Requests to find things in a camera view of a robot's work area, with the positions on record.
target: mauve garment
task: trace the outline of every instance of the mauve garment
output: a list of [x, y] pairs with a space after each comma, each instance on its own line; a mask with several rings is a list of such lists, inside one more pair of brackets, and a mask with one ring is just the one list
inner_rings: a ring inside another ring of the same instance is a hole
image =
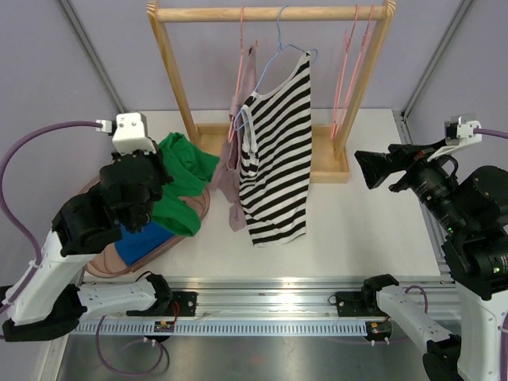
[[[238, 94], [233, 96], [229, 113], [237, 115], [245, 100], [250, 96], [256, 87], [256, 49], [251, 46], [248, 50], [247, 63], [241, 76], [240, 89]], [[228, 142], [226, 137], [222, 145], [220, 160], [215, 167], [214, 176], [210, 183], [211, 189], [220, 189], [226, 199], [232, 203], [229, 208], [229, 226], [233, 231], [243, 229], [245, 221], [244, 210], [240, 204], [240, 165], [241, 165], [241, 142], [244, 139], [244, 129], [235, 131], [233, 140]]]

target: wooden rod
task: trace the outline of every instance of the wooden rod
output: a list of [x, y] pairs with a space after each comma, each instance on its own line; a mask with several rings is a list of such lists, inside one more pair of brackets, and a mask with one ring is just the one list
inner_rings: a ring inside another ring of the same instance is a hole
[[171, 42], [169, 41], [166, 26], [156, 19], [156, 13], [158, 9], [159, 4], [157, 1], [149, 2], [146, 6], [148, 19], [152, 25], [153, 34], [156, 37], [157, 45], [159, 45], [160, 55], [162, 56], [162, 61], [164, 62], [164, 67], [166, 68], [169, 82], [173, 88], [176, 103], [178, 104], [180, 113], [182, 114], [183, 124], [185, 125], [185, 130], [187, 131], [189, 141], [195, 145], [198, 145], [198, 130], [194, 125], [194, 120], [192, 119], [191, 115], [191, 108], [189, 107], [189, 102], [187, 101], [185, 90], [183, 89], [182, 78], [180, 77], [178, 65], [176, 64], [175, 53], [173, 53], [173, 48], [171, 47]]
[[[280, 7], [246, 7], [244, 21], [276, 21]], [[289, 6], [280, 16], [281, 21], [347, 21], [354, 20], [355, 6]], [[370, 6], [359, 6], [358, 20], [368, 20]], [[159, 8], [160, 22], [232, 22], [240, 21], [241, 8]], [[387, 16], [385, 6], [375, 6], [372, 19]]]
[[333, 142], [333, 154], [335, 156], [335, 160], [338, 160], [341, 153], [344, 151], [349, 133], [351, 132], [352, 124], [358, 114], [358, 109], [361, 106], [369, 80], [374, 72], [375, 63], [381, 53], [384, 39], [388, 34], [388, 29], [390, 29], [391, 21], [395, 15], [396, 6], [394, 0], [384, 0], [383, 6], [387, 9], [387, 17], [384, 20], [375, 23], [371, 42], [368, 45], [367, 52], [365, 53], [364, 62], [362, 63], [358, 80], [356, 81], [355, 88], [352, 92], [348, 110], [344, 116], [344, 123], [339, 128], [337, 138]]

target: wooden clothes rack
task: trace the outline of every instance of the wooden clothes rack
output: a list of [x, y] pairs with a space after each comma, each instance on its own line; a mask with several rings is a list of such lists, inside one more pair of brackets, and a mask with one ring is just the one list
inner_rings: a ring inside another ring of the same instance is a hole
[[[358, 8], [358, 20], [368, 20], [371, 14], [371, 6], [359, 6]], [[276, 21], [279, 11], [280, 7], [245, 7], [243, 20]], [[159, 8], [157, 1], [154, 1], [147, 4], [147, 12], [189, 140], [201, 150], [219, 155], [222, 144], [228, 135], [229, 123], [194, 123], [191, 108], [183, 89], [175, 54], [173, 53], [164, 23], [239, 22], [241, 7], [163, 9]], [[395, 0], [383, 0], [381, 6], [375, 6], [373, 9], [372, 20], [375, 21], [375, 28], [352, 92], [344, 123], [339, 129], [334, 142], [329, 140], [329, 125], [312, 126], [313, 157], [310, 181], [313, 183], [346, 183], [349, 179], [348, 160], [344, 150], [346, 141], [348, 140], [352, 124], [360, 108], [394, 14]], [[280, 20], [354, 21], [355, 15], [355, 6], [291, 6], [284, 10]]]

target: green cloth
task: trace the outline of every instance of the green cloth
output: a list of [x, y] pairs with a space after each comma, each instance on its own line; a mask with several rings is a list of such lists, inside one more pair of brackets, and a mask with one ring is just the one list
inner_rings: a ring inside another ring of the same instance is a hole
[[219, 158], [200, 151], [181, 133], [170, 133], [159, 149], [174, 181], [163, 187], [162, 199], [153, 206], [153, 220], [174, 234], [194, 236], [201, 220], [179, 196], [199, 196], [211, 181]]

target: black and white striped shirt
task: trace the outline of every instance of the black and white striped shirt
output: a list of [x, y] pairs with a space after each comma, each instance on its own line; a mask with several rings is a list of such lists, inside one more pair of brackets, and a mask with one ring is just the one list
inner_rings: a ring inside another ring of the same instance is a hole
[[240, 201], [256, 247], [284, 244], [306, 232], [310, 184], [310, 54], [290, 77], [242, 106]]

